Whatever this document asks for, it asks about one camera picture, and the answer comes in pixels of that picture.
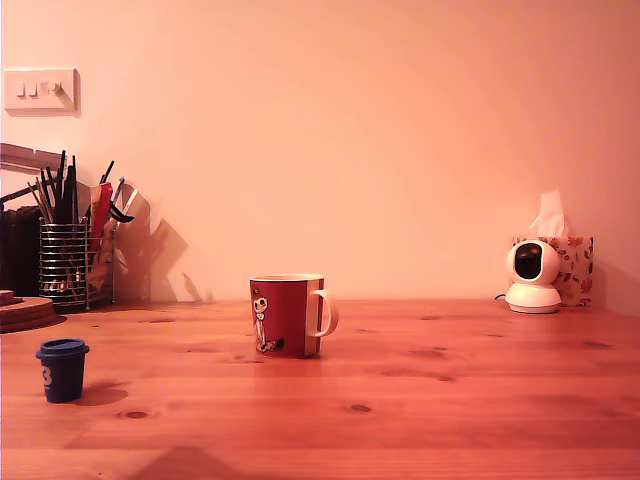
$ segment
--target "security camera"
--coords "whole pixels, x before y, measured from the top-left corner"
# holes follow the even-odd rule
[[[525,240],[507,255],[507,273],[513,281],[506,302],[514,312],[553,313],[560,306],[560,294],[551,285],[560,270],[558,254],[549,244]]]

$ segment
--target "cartoon character print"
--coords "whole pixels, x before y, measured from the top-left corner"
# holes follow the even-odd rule
[[[256,330],[256,348],[263,353],[282,350],[282,347],[284,346],[284,339],[267,340],[264,334],[265,311],[268,306],[267,299],[260,294],[260,290],[257,288],[253,291],[252,296],[253,311],[256,312],[256,320],[254,323]]]

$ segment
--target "blue cup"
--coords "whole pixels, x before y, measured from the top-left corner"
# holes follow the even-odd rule
[[[65,403],[82,396],[84,357],[89,347],[82,340],[62,338],[40,346],[44,394],[50,403]]]

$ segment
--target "tissue box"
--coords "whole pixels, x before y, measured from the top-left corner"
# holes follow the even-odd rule
[[[540,240],[551,245],[560,260],[560,272],[553,286],[565,307],[587,306],[593,286],[593,237],[514,237],[513,245]]]

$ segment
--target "metal utensil holder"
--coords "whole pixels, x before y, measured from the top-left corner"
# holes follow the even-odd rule
[[[92,243],[100,245],[96,252]],[[115,230],[102,238],[90,237],[86,217],[78,224],[47,224],[41,219],[40,296],[65,309],[114,303],[114,243]],[[92,260],[100,261],[92,266]]]

